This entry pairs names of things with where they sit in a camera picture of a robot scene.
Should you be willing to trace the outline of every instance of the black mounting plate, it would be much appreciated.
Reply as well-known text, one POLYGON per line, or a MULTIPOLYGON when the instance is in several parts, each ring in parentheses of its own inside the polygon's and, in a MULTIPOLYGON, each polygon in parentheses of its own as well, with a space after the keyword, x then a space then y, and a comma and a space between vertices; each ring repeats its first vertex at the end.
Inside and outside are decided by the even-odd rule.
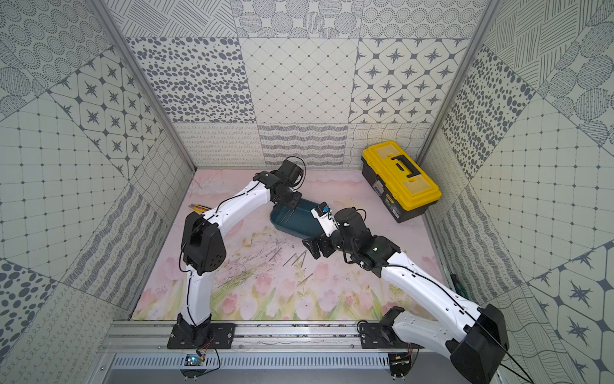
POLYGON ((382 336, 382 325, 379 323, 360 323, 358 331, 360 332, 360 344, 364 350, 372 350, 377 348, 407 348, 407 343, 402 342, 398 338, 392 342, 392 346, 388 345, 382 336))
MULTIPOLYGON (((177 324, 173 326, 173 331, 171 332, 171 337, 168 339, 166 348, 170 350, 189 350, 196 348, 196 346, 192 345, 192 341, 186 337, 183 332, 177 329, 178 327, 179 325, 177 324)), ((235 338, 236 324, 211 323, 209 328, 213 334, 213 342, 209 348, 229 350, 230 346, 232 345, 232 340, 235 338)))

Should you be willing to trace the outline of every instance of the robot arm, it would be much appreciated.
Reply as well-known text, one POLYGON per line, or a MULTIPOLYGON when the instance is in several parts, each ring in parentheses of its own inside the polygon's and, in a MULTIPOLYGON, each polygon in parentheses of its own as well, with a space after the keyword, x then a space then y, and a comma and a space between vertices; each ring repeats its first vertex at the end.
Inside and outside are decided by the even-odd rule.
MULTIPOLYGON (((213 210, 187 216, 182 241, 185 272, 190 274, 186 304, 177 316, 168 348, 200 348, 212 341, 209 301, 213 271, 226 257, 223 236, 268 202, 296 208, 301 193, 294 187, 303 176, 302 169, 285 160, 278 170, 256 174, 241 192, 213 210), (177 339, 185 341, 176 343, 177 339)), ((322 203, 312 210, 312 215, 323 233, 304 239, 303 244, 314 258, 342 251, 346 259, 349 254, 347 263, 358 264, 401 288, 439 320, 423 319, 394 307, 379 324, 384 344, 424 346, 449 358, 470 382, 490 382, 508 348, 505 321, 498 309, 492 305, 481 308, 437 282, 396 244, 386 237, 372 235, 355 208, 344 208, 333 217, 328 205, 322 203)))
POLYGON ((285 160, 279 169, 257 173, 253 180, 236 195, 203 214, 190 213, 185 218, 181 251, 189 273, 186 300, 173 337, 185 340, 192 347, 202 347, 211 330, 211 287, 214 271, 226 259, 223 237, 239 221, 259 206, 273 202, 296 208, 301 193, 294 187, 301 182, 304 171, 285 160))
POLYGON ((439 320, 392 308, 380 321, 385 344, 391 347, 397 340, 422 345, 449 358, 470 382, 490 382, 508 348, 505 320, 497 308, 481 308, 440 284, 396 244, 372 235, 355 208, 344 208, 333 217, 322 203, 311 214, 324 232, 303 240, 314 258, 329 257, 336 250, 344 257, 349 253, 351 261, 346 262, 399 287, 439 320))

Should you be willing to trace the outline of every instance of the metal corner post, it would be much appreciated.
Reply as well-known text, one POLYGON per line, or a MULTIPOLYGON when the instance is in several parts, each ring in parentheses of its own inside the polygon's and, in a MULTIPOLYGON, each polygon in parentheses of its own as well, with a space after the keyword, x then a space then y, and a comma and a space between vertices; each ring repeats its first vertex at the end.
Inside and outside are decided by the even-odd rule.
POLYGON ((139 88, 141 89, 141 92, 143 92, 144 97, 147 99, 149 104, 153 107, 153 110, 156 116, 158 117, 158 119, 160 119, 162 126, 164 127, 168 136, 173 141, 175 147, 179 150, 181 157, 184 158, 185 162, 188 164, 190 169, 192 171, 195 171, 196 166, 194 164, 194 161, 192 160, 192 157, 190 156, 183 142, 177 135, 177 132, 174 129, 174 125, 172 121, 168 118, 168 116, 166 115, 166 112, 164 111, 164 107, 160 103, 160 100, 154 93, 154 90, 149 85, 149 81, 147 81, 147 78, 143 74, 141 66, 136 61, 136 58, 134 57, 132 50, 130 49, 130 47, 128 46, 128 43, 126 42, 126 38, 124 37, 121 30, 115 23, 115 20, 113 18, 113 15, 111 14, 111 11, 105 4, 104 0, 87 0, 87 1, 91 5, 91 11, 96 15, 98 21, 103 26, 105 32, 109 36, 109 39, 113 43, 113 47, 115 47, 117 50, 119 50, 119 52, 121 52, 121 56, 124 59, 125 66, 130 71, 132 71, 132 73, 134 74, 134 77, 136 79, 136 82, 139 85, 139 88))
POLYGON ((495 18, 495 16, 497 15, 499 6, 503 2, 504 0, 490 0, 486 8, 484 8, 482 17, 480 18, 478 25, 475 28, 473 37, 469 43, 469 46, 467 47, 467 54, 465 54, 465 57, 461 61, 458 72, 456 73, 456 77, 454 78, 452 86, 450 87, 450 91, 448 92, 443 101, 443 105, 441 106, 441 109, 437 114, 437 118, 435 118, 435 122, 433 123, 433 129, 431 129, 431 131, 429 132, 429 135, 426 138, 426 142, 422 147, 420 153, 418 154, 418 159, 416 163, 419 166, 422 166, 422 164, 424 163, 424 159, 426 158, 426 155, 428 154, 429 149, 433 144, 435 134, 443 125, 443 122, 448 115, 448 111, 454 103, 456 95, 461 89, 462 83, 465 80, 465 77, 467 76, 467 73, 469 72, 473 61, 475 60, 475 57, 480 51, 480 47, 482 46, 482 42, 486 37, 488 29, 490 28, 492 19, 495 18))

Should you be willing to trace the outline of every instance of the teal plastic bin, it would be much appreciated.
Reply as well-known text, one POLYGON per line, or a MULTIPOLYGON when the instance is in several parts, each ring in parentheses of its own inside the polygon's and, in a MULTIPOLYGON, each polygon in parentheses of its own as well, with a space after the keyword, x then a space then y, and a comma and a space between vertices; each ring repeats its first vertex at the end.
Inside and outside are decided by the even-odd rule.
POLYGON ((301 239, 319 236, 324 233, 322 226, 311 215, 311 210, 317 203, 302 198, 294 210, 282 205, 276 205, 271 211, 271 222, 278 230, 289 233, 301 239))

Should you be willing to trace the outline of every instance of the enclosure floor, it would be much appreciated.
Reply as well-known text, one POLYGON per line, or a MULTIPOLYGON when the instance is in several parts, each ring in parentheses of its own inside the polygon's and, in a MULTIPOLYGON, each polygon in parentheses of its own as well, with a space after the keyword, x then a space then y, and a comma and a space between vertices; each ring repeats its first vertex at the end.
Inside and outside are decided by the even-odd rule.
MULTIPOLYGON (((196 172, 132 319, 176 319, 185 300, 187 276, 179 271, 177 261, 184 220, 192 211, 189 204, 215 206, 241 190, 254 174, 251 170, 196 172)), ((373 234, 398 244, 442 281, 422 217, 396 223, 360 171, 308 171, 300 192, 308 200, 326 201, 333 212, 348 206, 365 209, 373 234)), ((314 260, 299 238, 273 227, 272 208, 272 203, 259 207, 224 238, 227 258, 216 271, 213 319, 380 319, 393 305, 432 318, 395 286, 345 264, 340 252, 314 260)))

